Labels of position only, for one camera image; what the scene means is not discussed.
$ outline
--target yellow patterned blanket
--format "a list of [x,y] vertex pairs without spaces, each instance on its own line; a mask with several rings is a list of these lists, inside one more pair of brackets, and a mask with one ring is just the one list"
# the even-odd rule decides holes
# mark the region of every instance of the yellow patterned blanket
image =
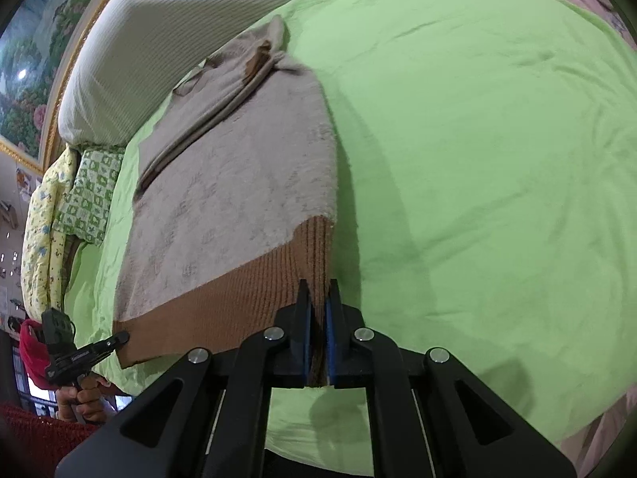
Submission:
[[66,234],[53,231],[55,211],[71,190],[77,158],[68,147],[31,196],[22,247],[21,285],[28,315],[41,321],[48,307],[62,308]]

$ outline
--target striped fabric cover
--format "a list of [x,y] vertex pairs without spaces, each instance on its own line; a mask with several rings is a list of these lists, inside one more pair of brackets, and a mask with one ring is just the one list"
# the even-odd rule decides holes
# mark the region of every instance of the striped fabric cover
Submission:
[[60,136],[126,145],[189,69],[288,1],[111,0],[72,70]]

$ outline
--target painted pink flower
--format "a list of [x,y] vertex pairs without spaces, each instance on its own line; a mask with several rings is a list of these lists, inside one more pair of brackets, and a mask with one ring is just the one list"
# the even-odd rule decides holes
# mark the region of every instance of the painted pink flower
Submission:
[[33,125],[38,131],[42,131],[44,125],[44,116],[47,114],[47,105],[40,104],[33,112]]

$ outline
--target red cloth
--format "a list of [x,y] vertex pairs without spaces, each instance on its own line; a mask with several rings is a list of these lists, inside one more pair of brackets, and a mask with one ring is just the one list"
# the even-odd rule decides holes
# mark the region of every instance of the red cloth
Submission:
[[57,386],[49,384],[45,379],[45,369],[49,366],[49,352],[44,343],[37,341],[29,332],[29,327],[41,329],[42,324],[35,320],[25,320],[20,327],[20,357],[31,380],[41,390],[57,390]]
[[[44,478],[53,478],[60,460],[86,440],[99,426],[64,423],[49,417],[38,417],[10,405],[0,405],[0,416]],[[9,469],[0,476],[18,476]]]

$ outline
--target triangular cutout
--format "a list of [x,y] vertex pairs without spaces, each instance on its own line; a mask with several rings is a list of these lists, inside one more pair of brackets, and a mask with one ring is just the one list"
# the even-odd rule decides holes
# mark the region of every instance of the triangular cutout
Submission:
[[184,383],[176,379],[122,426],[122,435],[146,447],[157,447]]
[[455,382],[455,390],[463,404],[473,434],[480,445],[489,445],[513,432],[513,428],[498,415],[464,381]]

